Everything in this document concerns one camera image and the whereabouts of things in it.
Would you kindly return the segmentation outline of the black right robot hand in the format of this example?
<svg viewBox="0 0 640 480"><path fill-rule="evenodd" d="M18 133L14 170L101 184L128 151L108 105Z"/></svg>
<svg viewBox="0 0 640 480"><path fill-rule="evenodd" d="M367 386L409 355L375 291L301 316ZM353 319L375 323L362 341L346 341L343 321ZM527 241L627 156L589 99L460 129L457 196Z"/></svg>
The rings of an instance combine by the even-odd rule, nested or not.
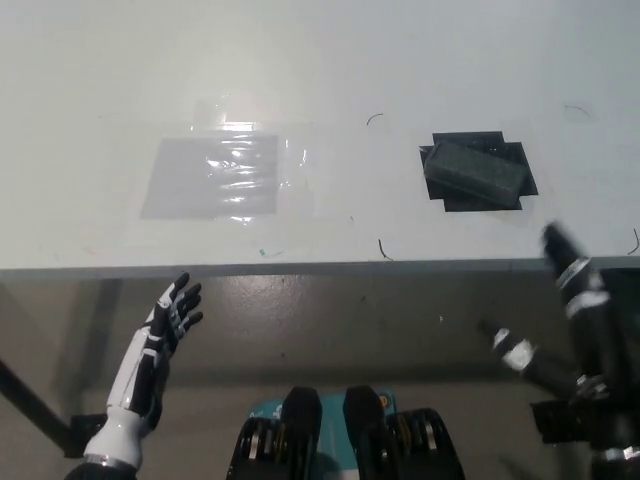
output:
<svg viewBox="0 0 640 480"><path fill-rule="evenodd" d="M531 406L545 443L587 442L606 461L634 459L639 377L620 310L600 271L560 225L545 227L543 246L568 320L574 365L487 319L479 321L479 331L503 365L552 395Z"/></svg>

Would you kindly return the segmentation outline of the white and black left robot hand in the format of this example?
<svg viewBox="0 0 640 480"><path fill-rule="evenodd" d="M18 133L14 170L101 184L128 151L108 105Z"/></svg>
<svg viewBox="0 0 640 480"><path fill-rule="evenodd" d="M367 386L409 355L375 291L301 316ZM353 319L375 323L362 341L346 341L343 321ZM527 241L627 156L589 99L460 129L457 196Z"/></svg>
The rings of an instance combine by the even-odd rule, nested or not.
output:
<svg viewBox="0 0 640 480"><path fill-rule="evenodd" d="M135 331L107 399L109 413L122 409L140 418L144 435L155 430L161 418L171 357L203 318L197 310L202 285L189 281L184 272L172 282Z"/></svg>

